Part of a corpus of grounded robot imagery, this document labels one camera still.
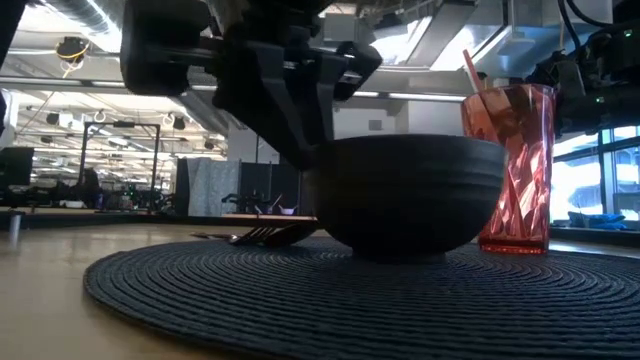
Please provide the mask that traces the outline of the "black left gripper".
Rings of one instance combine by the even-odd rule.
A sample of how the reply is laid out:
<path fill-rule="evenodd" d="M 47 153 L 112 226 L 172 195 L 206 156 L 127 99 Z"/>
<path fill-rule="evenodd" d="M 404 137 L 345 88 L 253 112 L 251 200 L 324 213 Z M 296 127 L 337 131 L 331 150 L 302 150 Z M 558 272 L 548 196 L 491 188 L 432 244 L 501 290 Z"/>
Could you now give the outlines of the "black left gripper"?
<path fill-rule="evenodd" d="M 317 88 L 347 100 L 382 63 L 372 46 L 345 41 L 314 48 L 319 14 L 333 0 L 127 0 L 120 49 L 126 87 L 173 96 L 201 67 L 218 88 L 214 106 L 255 131 L 298 169 L 320 143 Z"/>

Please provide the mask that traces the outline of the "black ribbed bowl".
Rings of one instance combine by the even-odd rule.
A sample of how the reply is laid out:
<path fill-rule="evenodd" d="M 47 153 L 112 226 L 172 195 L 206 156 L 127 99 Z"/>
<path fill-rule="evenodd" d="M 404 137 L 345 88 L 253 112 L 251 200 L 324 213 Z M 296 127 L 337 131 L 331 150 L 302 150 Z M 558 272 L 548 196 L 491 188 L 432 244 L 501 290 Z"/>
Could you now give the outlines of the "black ribbed bowl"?
<path fill-rule="evenodd" d="M 441 256 L 491 219 L 507 160 L 497 143 L 435 134 L 344 138 L 315 146 L 304 172 L 313 214 L 369 259 Z"/>

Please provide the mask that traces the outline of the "dark metal fork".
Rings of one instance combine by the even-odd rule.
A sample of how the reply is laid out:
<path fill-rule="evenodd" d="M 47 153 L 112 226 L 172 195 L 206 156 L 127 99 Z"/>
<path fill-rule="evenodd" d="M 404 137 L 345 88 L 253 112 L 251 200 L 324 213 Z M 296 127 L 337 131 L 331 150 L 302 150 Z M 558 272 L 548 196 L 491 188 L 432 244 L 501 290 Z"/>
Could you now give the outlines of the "dark metal fork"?
<path fill-rule="evenodd" d="M 234 246 L 263 245 L 268 246 L 270 238 L 279 231 L 277 227 L 255 227 L 242 235 L 217 234 L 217 233 L 191 233 L 192 237 L 204 240 L 220 240 Z"/>

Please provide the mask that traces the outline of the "blue bag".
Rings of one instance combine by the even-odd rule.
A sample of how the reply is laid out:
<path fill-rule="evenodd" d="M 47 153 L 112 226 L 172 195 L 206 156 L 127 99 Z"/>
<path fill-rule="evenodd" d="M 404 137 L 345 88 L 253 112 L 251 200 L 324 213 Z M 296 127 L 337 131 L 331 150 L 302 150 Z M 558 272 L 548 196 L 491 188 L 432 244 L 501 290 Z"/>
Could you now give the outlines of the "blue bag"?
<path fill-rule="evenodd" d="M 583 214 L 579 212 L 569 212 L 569 223 L 571 227 L 590 228 L 609 231 L 626 230 L 623 223 L 625 217 L 615 214 Z"/>

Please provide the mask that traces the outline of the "grey partition screen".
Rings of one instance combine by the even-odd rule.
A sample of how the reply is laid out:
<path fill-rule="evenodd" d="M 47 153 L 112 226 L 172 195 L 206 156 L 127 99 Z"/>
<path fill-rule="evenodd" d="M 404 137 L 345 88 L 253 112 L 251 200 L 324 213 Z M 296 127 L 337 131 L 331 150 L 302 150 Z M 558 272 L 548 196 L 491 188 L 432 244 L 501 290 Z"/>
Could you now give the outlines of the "grey partition screen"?
<path fill-rule="evenodd" d="M 177 161 L 174 208 L 179 216 L 220 217 L 230 212 L 223 198 L 236 194 L 240 163 L 210 158 Z"/>

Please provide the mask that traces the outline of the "orange faceted plastic cup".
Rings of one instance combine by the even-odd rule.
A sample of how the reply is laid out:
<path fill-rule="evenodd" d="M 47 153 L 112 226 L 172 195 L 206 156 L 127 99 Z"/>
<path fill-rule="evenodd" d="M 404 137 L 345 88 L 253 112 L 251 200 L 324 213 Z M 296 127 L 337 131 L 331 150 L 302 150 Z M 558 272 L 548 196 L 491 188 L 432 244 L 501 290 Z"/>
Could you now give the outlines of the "orange faceted plastic cup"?
<path fill-rule="evenodd" d="M 487 89 L 462 102 L 464 134 L 507 151 L 502 193 L 478 235 L 483 251 L 548 251 L 555 105 L 555 90 L 539 84 Z"/>

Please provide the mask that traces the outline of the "red drinking straw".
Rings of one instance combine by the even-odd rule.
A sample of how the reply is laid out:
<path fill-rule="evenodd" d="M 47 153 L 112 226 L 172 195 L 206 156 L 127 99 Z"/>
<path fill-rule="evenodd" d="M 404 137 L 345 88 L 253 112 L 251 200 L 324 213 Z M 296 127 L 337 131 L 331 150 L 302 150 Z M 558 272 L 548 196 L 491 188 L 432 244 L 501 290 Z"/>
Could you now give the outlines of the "red drinking straw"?
<path fill-rule="evenodd" d="M 464 57 L 464 71 L 467 74 L 474 92 L 480 92 L 487 88 L 487 75 L 476 70 L 472 58 L 467 50 L 462 52 Z"/>

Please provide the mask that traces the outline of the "dark round woven placemat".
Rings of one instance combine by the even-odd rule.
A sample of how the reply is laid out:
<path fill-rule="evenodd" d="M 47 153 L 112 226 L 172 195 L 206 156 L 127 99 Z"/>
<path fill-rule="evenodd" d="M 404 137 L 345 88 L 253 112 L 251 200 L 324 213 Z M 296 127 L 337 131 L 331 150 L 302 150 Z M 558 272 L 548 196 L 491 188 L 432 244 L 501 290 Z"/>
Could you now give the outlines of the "dark round woven placemat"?
<path fill-rule="evenodd" d="M 103 309 L 215 352 L 295 360 L 640 360 L 640 259 L 552 251 L 383 264 L 331 239 L 188 241 L 85 271 Z"/>

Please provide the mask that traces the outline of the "black monitor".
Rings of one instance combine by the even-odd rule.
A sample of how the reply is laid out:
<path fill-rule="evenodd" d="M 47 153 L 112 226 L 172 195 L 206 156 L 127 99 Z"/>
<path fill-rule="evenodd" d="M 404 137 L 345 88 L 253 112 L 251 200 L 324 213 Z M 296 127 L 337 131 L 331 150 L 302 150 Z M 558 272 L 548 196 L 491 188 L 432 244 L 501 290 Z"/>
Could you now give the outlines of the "black monitor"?
<path fill-rule="evenodd" d="M 0 150 L 0 206 L 11 205 L 15 196 L 11 186 L 28 186 L 31 182 L 34 149 L 6 147 Z"/>

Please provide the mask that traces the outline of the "black rectangular rig frame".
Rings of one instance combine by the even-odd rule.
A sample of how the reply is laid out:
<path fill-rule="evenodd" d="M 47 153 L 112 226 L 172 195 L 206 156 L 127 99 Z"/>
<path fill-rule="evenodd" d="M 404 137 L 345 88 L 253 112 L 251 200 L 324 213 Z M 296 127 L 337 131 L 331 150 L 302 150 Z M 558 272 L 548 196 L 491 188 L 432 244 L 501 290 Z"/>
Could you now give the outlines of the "black rectangular rig frame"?
<path fill-rule="evenodd" d="M 96 121 L 85 122 L 83 135 L 82 135 L 82 146 L 81 146 L 80 165 L 79 165 L 77 183 L 82 184 L 84 182 L 84 170 L 85 170 L 88 142 L 91 138 L 95 137 L 96 135 L 101 135 L 101 130 L 105 126 L 111 126 L 114 128 L 129 128 L 129 129 L 133 129 L 135 127 L 145 127 L 145 128 L 155 129 L 151 185 L 150 185 L 149 196 L 148 196 L 148 206 L 146 209 L 146 212 L 148 214 L 152 214 L 155 211 L 155 202 L 153 198 L 153 193 L 155 191 L 155 185 L 156 185 L 158 154 L 159 154 L 159 146 L 160 146 L 161 127 L 158 124 L 143 124 L 143 123 L 136 124 L 135 122 L 124 121 L 124 120 L 116 120 L 111 122 L 96 122 Z"/>

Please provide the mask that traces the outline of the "black aluminium table frame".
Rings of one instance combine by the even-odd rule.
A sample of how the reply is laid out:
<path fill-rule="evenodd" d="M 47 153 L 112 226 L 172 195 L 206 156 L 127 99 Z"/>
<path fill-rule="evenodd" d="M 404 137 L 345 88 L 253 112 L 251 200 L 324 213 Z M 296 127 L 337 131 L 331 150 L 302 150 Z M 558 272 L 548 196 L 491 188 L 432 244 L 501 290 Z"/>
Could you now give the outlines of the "black aluminium table frame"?
<path fill-rule="evenodd" d="M 0 208 L 0 231 L 10 229 L 14 216 L 21 216 L 22 229 L 64 228 L 99 225 L 123 224 L 170 224 L 190 226 L 229 226 L 229 227 L 284 227 L 293 223 L 309 222 L 317 230 L 321 226 L 316 220 L 300 217 L 248 216 L 248 217 L 188 217 L 168 215 L 148 215 L 124 212 L 100 213 L 89 210 L 63 208 L 37 208 L 30 213 L 29 208 L 22 211 Z M 552 227 L 550 235 L 553 240 L 567 240 L 593 245 L 613 245 L 640 250 L 640 232 L 638 231 L 605 231 L 584 228 Z"/>

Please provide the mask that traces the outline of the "grey metal post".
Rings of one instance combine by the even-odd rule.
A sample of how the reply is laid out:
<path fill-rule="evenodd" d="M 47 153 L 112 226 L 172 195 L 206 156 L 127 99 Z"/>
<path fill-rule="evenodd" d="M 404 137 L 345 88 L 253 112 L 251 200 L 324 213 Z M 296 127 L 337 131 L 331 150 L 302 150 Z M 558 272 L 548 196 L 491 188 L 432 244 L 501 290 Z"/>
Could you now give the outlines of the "grey metal post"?
<path fill-rule="evenodd" d="M 9 222 L 9 244 L 12 247 L 16 247 L 19 242 L 20 229 L 21 229 L 21 220 L 24 213 L 20 211 L 10 211 L 10 222 Z"/>

